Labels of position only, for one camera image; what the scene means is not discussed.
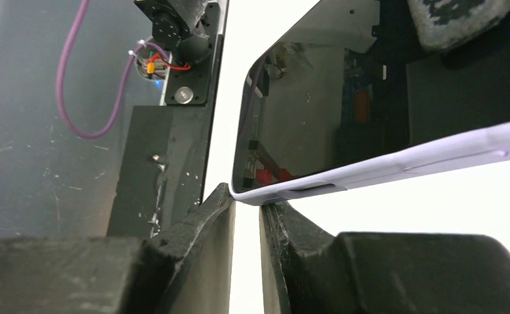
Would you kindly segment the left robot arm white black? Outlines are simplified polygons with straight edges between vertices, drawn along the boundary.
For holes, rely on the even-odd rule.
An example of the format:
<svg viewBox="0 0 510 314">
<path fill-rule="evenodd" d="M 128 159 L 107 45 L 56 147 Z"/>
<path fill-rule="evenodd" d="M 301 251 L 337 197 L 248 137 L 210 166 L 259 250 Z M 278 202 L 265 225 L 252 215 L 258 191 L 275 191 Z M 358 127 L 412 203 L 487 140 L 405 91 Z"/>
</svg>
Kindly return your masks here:
<svg viewBox="0 0 510 314">
<path fill-rule="evenodd" d="M 144 0 L 134 5 L 151 21 L 152 38 L 175 61 L 190 66 L 208 58 L 216 34 L 219 4 L 198 0 Z"/>
</svg>

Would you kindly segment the black phone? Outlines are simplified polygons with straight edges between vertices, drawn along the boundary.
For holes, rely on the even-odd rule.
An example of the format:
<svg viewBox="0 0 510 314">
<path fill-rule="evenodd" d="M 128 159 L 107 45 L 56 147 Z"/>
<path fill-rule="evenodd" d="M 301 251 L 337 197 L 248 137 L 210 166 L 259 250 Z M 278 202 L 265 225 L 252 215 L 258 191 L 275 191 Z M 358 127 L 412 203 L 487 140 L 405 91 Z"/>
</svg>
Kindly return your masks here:
<svg viewBox="0 0 510 314">
<path fill-rule="evenodd" d="M 510 160 L 510 1 L 320 1 L 251 65 L 250 205 Z"/>
</svg>

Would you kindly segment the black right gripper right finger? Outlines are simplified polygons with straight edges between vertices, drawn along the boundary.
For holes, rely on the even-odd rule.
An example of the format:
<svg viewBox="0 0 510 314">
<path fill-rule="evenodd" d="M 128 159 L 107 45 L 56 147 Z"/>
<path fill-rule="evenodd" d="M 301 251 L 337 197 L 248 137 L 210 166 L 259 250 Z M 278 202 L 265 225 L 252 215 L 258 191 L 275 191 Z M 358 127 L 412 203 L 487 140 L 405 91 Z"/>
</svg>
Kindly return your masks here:
<svg viewBox="0 0 510 314">
<path fill-rule="evenodd" d="M 259 222 L 266 313 L 510 313 L 510 252 L 492 237 L 331 235 L 287 202 Z"/>
</svg>

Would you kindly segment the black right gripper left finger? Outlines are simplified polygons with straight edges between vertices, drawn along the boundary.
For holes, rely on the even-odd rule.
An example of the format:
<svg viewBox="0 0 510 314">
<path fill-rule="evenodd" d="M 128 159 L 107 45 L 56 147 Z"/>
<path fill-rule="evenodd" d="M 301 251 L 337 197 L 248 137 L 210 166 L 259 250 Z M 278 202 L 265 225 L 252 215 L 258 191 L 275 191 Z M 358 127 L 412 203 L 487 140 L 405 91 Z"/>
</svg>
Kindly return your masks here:
<svg viewBox="0 0 510 314">
<path fill-rule="evenodd" d="M 234 214 L 221 183 L 151 239 L 0 239 L 0 313 L 227 313 Z"/>
</svg>

